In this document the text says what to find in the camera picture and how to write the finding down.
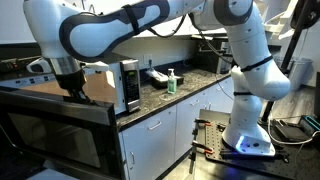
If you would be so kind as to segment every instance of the kitchen counter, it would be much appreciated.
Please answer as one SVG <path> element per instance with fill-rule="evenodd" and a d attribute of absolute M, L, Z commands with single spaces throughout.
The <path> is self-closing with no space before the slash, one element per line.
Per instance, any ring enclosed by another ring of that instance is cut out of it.
<path fill-rule="evenodd" d="M 140 110 L 131 114 L 121 114 L 117 116 L 119 131 L 127 129 L 213 84 L 230 77 L 230 74 L 215 74 L 200 69 L 188 69 L 185 72 L 175 70 L 175 72 L 178 72 L 176 73 L 177 75 L 184 77 L 184 83 L 177 86 L 177 92 L 175 94 L 168 94 L 166 89 L 157 90 L 151 86 L 150 83 L 143 84 L 141 86 L 142 105 Z"/>

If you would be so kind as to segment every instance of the floor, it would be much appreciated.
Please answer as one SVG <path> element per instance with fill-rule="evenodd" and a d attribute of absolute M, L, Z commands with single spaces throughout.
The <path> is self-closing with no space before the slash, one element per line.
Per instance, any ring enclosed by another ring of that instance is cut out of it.
<path fill-rule="evenodd" d="M 315 88 L 302 87 L 299 91 L 291 92 L 285 98 L 275 103 L 272 110 L 272 117 L 282 118 L 288 122 L 297 122 L 300 115 L 312 115 L 314 109 L 314 91 Z M 0 179 L 25 179 L 28 175 L 34 174 L 41 169 L 41 167 L 39 167 L 39 160 L 32 159 L 9 147 L 9 143 L 4 138 L 2 132 L 0 134 L 0 144 Z M 198 170 L 193 174 L 189 174 L 189 167 L 190 160 L 186 158 L 163 179 L 225 179 L 225 177 L 214 177 L 214 175 L 208 175 L 208 171 L 211 169 L 208 169 L 209 167 L 202 166 L 201 163 L 195 164 L 195 167 L 198 167 Z"/>
<path fill-rule="evenodd" d="M 312 115 L 314 106 L 314 93 L 315 88 L 312 87 L 301 87 L 298 91 L 290 92 L 285 98 L 275 102 L 270 117 L 279 118 L 286 122 L 297 123 L 301 115 Z M 267 101 L 263 101 L 263 109 L 265 108 Z M 205 158 L 198 157 L 201 159 L 200 162 L 206 164 Z M 202 179 L 233 179 L 232 177 L 217 177 L 213 172 L 213 167 L 204 167 L 203 164 L 195 164 L 193 174 L 189 173 L 190 159 L 185 158 L 177 167 L 175 167 L 169 174 L 167 174 L 165 180 L 202 180 Z M 272 179 L 268 177 L 254 177 L 250 179 Z"/>

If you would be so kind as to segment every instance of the white cabinet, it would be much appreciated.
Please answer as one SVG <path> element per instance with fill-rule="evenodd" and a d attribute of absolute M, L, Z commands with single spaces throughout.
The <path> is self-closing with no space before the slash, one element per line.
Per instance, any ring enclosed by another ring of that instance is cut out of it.
<path fill-rule="evenodd" d="M 130 180 L 150 180 L 174 163 L 176 106 L 122 132 Z"/>
<path fill-rule="evenodd" d="M 205 108 L 206 96 L 205 90 L 177 104 L 175 161 L 191 148 L 194 120 L 199 117 L 200 109 Z"/>
<path fill-rule="evenodd" d="M 230 113 L 234 99 L 233 91 L 234 88 L 231 77 L 208 88 L 208 109 L 212 111 Z"/>

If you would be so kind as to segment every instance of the bottle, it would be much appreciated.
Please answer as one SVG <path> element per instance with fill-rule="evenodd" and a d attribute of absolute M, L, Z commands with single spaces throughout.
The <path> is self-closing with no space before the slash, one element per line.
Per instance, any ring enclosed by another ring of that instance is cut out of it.
<path fill-rule="evenodd" d="M 168 93 L 174 94 L 177 91 L 177 79 L 174 77 L 174 69 L 168 69 Z"/>

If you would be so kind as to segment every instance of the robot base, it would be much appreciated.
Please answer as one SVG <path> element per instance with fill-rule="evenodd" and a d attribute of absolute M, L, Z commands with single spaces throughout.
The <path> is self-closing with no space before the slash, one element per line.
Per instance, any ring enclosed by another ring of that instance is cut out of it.
<path fill-rule="evenodd" d="M 222 133 L 222 139 L 239 154 L 274 156 L 276 151 L 268 133 L 258 124 L 254 126 L 249 129 L 239 129 L 229 124 Z"/>

